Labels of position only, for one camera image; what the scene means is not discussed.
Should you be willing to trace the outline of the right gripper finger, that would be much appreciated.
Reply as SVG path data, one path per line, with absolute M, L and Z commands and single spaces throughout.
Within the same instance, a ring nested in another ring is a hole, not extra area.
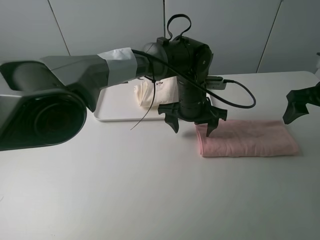
M 307 101 L 305 100 L 287 100 L 287 108 L 282 117 L 283 122 L 286 125 L 291 124 L 297 118 L 302 117 L 304 115 L 308 115 L 309 111 L 307 109 Z

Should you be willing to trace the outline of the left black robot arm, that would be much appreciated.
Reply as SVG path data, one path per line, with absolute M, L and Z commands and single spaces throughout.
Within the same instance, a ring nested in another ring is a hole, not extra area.
M 0 65 L 0 149 L 38 148 L 64 143 L 84 126 L 103 89 L 139 77 L 176 77 L 178 101 L 158 113 L 177 132 L 179 120 L 207 124 L 207 132 L 226 120 L 205 92 L 213 53 L 197 40 L 159 37 L 143 51 L 118 49 L 100 55 L 47 56 L 41 61 Z

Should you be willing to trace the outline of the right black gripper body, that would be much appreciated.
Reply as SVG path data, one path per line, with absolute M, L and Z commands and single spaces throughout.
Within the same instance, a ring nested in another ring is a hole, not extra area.
M 288 104 L 311 104 L 320 106 L 320 83 L 318 82 L 313 87 L 291 90 L 287 96 Z

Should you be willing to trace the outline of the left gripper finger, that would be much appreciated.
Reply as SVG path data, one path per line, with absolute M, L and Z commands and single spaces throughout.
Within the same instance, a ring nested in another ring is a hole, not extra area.
M 166 115 L 164 118 L 166 124 L 168 124 L 175 133 L 179 131 L 179 121 L 178 118 L 172 115 Z
M 209 137 L 212 131 L 214 131 L 219 125 L 219 119 L 210 119 L 207 123 L 206 137 Z

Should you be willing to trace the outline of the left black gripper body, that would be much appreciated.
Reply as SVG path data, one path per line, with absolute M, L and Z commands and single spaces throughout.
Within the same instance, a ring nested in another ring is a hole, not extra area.
M 205 91 L 184 79 L 177 80 L 177 88 L 178 102 L 159 105 L 159 114 L 195 124 L 206 124 L 211 119 L 227 120 L 228 111 L 212 106 Z

